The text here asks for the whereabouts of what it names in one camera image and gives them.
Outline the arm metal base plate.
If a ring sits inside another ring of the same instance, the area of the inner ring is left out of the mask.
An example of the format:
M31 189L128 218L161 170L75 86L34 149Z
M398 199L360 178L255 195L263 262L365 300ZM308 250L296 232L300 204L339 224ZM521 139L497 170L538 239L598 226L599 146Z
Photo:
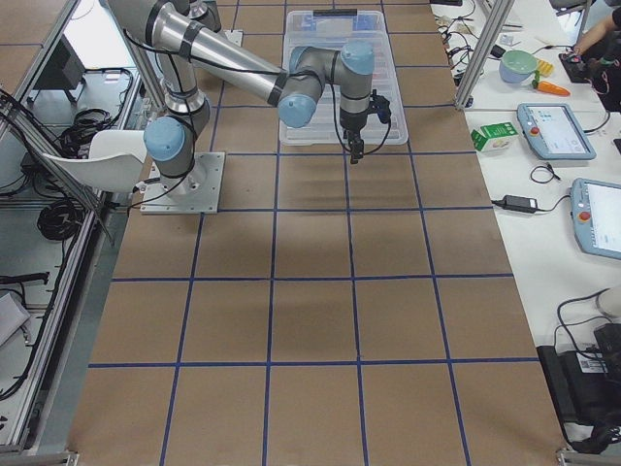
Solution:
M224 36L229 42L240 47L243 42L244 32L242 30L224 30Z
M146 202L139 206L146 215L216 214L225 165L224 152L197 152L193 170L169 192L177 181L162 178L154 162L149 178L159 178L143 190Z

